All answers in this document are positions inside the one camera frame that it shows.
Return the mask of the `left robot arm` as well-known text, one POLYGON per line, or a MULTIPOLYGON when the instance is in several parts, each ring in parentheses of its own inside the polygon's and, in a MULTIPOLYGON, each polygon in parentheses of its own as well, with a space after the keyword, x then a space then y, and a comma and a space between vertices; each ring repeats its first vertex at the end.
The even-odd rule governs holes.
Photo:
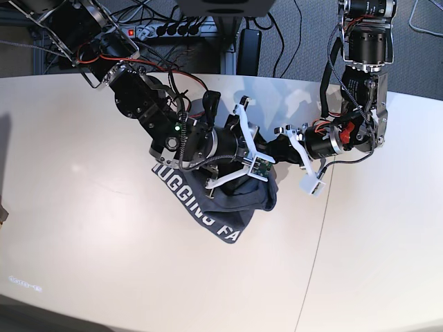
POLYGON ((388 74, 394 61, 392 20, 396 1, 339 1, 338 22, 327 43, 327 63, 320 82, 320 118, 295 132, 297 151, 279 133, 265 145, 276 162, 303 166, 357 149, 365 160, 386 136, 388 74))

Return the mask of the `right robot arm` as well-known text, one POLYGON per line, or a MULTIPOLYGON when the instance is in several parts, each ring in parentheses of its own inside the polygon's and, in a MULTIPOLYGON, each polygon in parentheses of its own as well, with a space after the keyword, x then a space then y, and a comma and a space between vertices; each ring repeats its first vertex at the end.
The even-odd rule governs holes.
POLYGON ((266 181, 268 162, 260 157, 248 125, 248 98, 242 98, 223 127, 215 124, 221 95, 206 90, 202 112, 165 69, 169 82, 139 73, 138 46, 97 1, 13 1, 12 6, 48 33, 59 51, 93 87, 108 86, 118 110, 137 120, 152 138, 151 155, 160 164, 198 175, 208 192, 234 190, 248 179, 266 181))

